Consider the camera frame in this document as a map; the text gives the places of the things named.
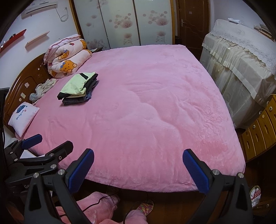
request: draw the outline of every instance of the pink pajama pants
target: pink pajama pants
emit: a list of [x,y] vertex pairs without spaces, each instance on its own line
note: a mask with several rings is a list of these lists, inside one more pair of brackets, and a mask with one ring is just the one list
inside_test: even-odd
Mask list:
[[[88,197],[77,201],[79,207],[84,210],[89,205],[95,204],[99,201],[101,197],[107,196],[107,194],[103,194],[100,192],[93,192]],[[90,220],[92,224],[118,224],[115,221],[112,221],[111,218],[113,216],[114,210],[117,209],[117,204],[119,199],[116,196],[110,196],[107,198],[101,199],[98,205],[94,205],[87,209],[84,214]],[[64,210],[62,207],[56,207],[59,215],[64,214]],[[70,224],[67,216],[62,216],[61,220]],[[126,224],[148,224],[147,218],[140,210],[132,210],[126,217]]]

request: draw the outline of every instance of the air conditioner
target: air conditioner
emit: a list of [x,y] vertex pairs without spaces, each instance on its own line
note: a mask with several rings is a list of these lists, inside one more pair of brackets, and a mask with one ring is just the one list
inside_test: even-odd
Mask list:
[[56,8],[58,1],[34,0],[22,13],[21,18],[24,19],[35,13]]

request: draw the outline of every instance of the door handle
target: door handle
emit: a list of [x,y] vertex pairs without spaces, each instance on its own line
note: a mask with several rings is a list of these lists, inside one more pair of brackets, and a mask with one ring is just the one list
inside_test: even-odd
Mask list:
[[183,19],[181,19],[181,26],[183,26],[183,24],[187,24],[187,23],[183,22]]

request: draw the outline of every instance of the white cable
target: white cable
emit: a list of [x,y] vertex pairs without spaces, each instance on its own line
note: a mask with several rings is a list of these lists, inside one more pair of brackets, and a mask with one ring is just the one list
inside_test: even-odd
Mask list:
[[65,7],[64,10],[67,11],[67,14],[66,14],[66,15],[63,15],[62,17],[60,17],[60,15],[59,15],[59,13],[58,13],[58,11],[57,11],[57,14],[58,14],[58,16],[59,16],[61,22],[65,22],[65,21],[68,19],[68,17],[69,17],[67,7]]

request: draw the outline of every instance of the white lace cover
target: white lace cover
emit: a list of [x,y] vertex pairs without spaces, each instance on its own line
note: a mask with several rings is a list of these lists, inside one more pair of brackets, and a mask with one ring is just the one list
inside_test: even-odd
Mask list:
[[258,31],[240,24],[218,19],[210,34],[222,37],[248,49],[264,62],[270,72],[276,75],[276,43]]

